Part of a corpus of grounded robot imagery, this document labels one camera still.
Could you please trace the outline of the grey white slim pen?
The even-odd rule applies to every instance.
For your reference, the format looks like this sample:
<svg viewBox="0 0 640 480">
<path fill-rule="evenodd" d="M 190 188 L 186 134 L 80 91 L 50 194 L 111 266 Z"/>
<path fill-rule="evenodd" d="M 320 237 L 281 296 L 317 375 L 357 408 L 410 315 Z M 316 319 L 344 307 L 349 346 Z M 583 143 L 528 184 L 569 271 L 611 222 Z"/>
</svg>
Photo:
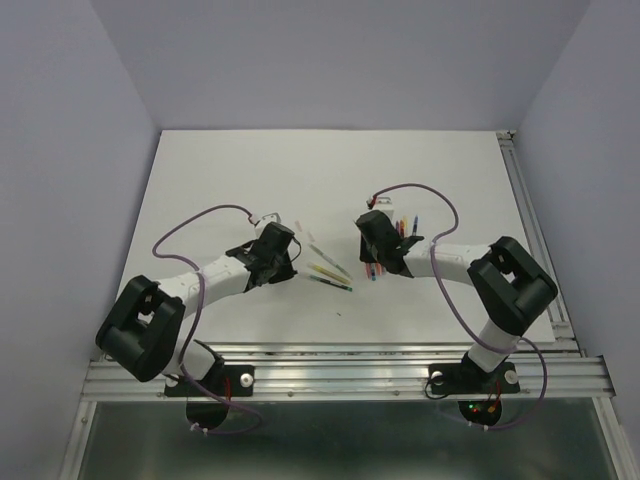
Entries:
<svg viewBox="0 0 640 480">
<path fill-rule="evenodd" d="M 325 260 L 327 263 L 329 263 L 331 266 L 335 267 L 339 272 L 341 272 L 342 274 L 344 274 L 348 279 L 353 279 L 353 276 L 345 269 L 343 268 L 341 265 L 339 265 L 337 263 L 337 261 L 335 261 L 333 258 L 331 258 L 329 255 L 327 255 L 325 252 L 323 252 L 320 248 L 318 248 L 314 243 L 308 243 L 308 247 L 314 252 L 316 253 L 318 256 L 320 256 L 323 260 Z"/>
</svg>

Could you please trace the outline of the green black pen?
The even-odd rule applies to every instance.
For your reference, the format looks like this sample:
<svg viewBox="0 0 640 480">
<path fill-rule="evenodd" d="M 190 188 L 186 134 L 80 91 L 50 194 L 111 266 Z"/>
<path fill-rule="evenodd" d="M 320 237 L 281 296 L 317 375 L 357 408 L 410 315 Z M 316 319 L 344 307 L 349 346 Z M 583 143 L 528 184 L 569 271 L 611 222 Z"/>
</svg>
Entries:
<svg viewBox="0 0 640 480">
<path fill-rule="evenodd" d="M 317 282 L 317 283 L 328 285 L 328 286 L 331 286 L 331 287 L 334 287 L 334 288 L 337 288 L 337 289 L 340 289 L 340 290 L 353 292 L 353 288 L 352 287 L 350 287 L 348 285 L 345 285 L 345 284 L 342 284 L 342 283 L 338 283 L 338 282 L 335 282 L 335 281 L 332 281 L 332 280 L 324 279 L 324 278 L 321 278 L 319 276 L 312 275 L 312 274 L 307 275 L 307 277 L 311 281 L 314 281 L 314 282 Z"/>
</svg>

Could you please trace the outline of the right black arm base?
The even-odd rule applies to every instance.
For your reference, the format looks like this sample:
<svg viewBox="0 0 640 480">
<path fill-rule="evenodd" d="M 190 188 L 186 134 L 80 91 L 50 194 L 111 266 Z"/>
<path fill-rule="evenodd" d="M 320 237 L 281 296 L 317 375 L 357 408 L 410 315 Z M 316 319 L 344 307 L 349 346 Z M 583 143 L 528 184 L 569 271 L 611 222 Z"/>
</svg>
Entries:
<svg viewBox="0 0 640 480">
<path fill-rule="evenodd" d="M 471 395 L 471 400 L 457 402 L 464 420 L 472 425 L 495 427 L 501 419 L 504 394 L 520 392 L 515 365 L 501 363 L 493 373 L 486 373 L 466 360 L 429 366 L 424 393 L 429 400 Z"/>
</svg>

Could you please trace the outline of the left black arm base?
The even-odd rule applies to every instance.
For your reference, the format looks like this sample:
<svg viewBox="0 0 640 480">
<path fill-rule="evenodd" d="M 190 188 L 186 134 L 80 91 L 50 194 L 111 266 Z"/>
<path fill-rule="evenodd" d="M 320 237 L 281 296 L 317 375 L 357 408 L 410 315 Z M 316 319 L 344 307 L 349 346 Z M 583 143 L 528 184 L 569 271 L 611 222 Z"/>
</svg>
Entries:
<svg viewBox="0 0 640 480">
<path fill-rule="evenodd" d="M 176 352 L 177 356 L 162 371 L 164 395 L 187 400 L 185 414 L 192 431 L 239 435 L 263 424 L 258 411 L 237 402 L 253 395 L 254 366 L 228 366 L 220 354 L 199 340 L 178 345 Z M 231 412 L 240 412 L 252 421 L 240 429 L 224 430 L 221 426 Z"/>
</svg>

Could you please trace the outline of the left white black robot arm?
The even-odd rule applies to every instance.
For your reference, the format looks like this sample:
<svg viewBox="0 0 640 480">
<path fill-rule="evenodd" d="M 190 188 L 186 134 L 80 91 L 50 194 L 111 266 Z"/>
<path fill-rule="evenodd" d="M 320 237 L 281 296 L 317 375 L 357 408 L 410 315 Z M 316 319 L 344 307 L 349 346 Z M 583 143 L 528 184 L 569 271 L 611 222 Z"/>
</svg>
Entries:
<svg viewBox="0 0 640 480">
<path fill-rule="evenodd" d="M 235 247 L 204 267 L 162 280 L 138 275 L 125 285 L 96 335 L 96 345 L 147 382 L 159 375 L 188 379 L 199 393 L 215 392 L 222 382 L 222 357 L 191 331 L 204 308 L 296 275 L 289 245 L 295 234 L 270 222 L 255 240 Z"/>
</svg>

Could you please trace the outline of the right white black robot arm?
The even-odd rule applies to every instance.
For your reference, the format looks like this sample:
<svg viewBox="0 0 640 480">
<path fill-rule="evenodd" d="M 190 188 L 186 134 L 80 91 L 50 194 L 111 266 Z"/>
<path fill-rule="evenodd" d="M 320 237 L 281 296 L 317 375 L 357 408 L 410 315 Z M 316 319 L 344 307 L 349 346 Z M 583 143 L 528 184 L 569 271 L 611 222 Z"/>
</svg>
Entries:
<svg viewBox="0 0 640 480">
<path fill-rule="evenodd" d="M 463 321 L 451 296 L 443 294 L 473 339 L 460 366 L 461 381 L 472 390 L 482 390 L 495 380 L 498 366 L 558 295 L 556 283 L 512 237 L 502 236 L 490 245 L 441 244 L 419 235 L 403 238 L 379 210 L 361 215 L 355 225 L 361 235 L 362 262 L 376 262 L 406 278 L 433 278 L 441 290 L 446 281 L 475 289 L 488 314 L 479 334 Z"/>
</svg>

